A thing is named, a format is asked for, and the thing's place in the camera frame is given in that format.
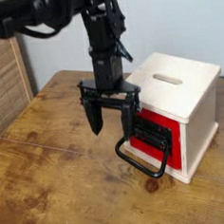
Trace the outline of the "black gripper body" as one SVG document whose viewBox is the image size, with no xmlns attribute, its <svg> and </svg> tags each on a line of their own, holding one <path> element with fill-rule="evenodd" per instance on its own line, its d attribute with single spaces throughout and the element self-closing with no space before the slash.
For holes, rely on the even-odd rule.
<svg viewBox="0 0 224 224">
<path fill-rule="evenodd" d="M 92 46 L 89 55 L 93 63 L 94 78 L 79 82 L 81 104 L 85 113 L 100 114 L 103 107 L 140 111 L 140 88 L 123 79 L 121 58 L 133 58 L 121 41 L 115 38 L 107 49 Z"/>
</svg>

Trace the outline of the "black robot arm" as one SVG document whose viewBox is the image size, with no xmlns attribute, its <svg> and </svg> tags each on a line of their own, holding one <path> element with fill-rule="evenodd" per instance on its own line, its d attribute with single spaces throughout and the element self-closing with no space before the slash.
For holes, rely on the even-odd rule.
<svg viewBox="0 0 224 224">
<path fill-rule="evenodd" d="M 101 132 L 103 107 L 119 109 L 123 138 L 129 140 L 140 110 L 140 89 L 123 80 L 121 60 L 133 58 L 121 44 L 125 25 L 118 0 L 0 0 L 0 38 L 11 38 L 18 32 L 51 38 L 78 13 L 89 37 L 94 70 L 92 81 L 79 83 L 90 128 L 95 134 Z"/>
</svg>

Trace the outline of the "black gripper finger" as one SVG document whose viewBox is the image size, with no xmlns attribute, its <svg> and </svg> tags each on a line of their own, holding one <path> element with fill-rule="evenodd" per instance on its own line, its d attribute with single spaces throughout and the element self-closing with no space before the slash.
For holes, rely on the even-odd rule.
<svg viewBox="0 0 224 224">
<path fill-rule="evenodd" d="M 94 102 L 84 100 L 84 109 L 91 130 L 95 135 L 98 135 L 103 127 L 102 107 Z"/>
<path fill-rule="evenodd" d="M 121 110 L 121 122 L 125 140 L 129 140 L 133 133 L 134 115 L 135 108 L 131 104 L 124 104 Z"/>
</svg>

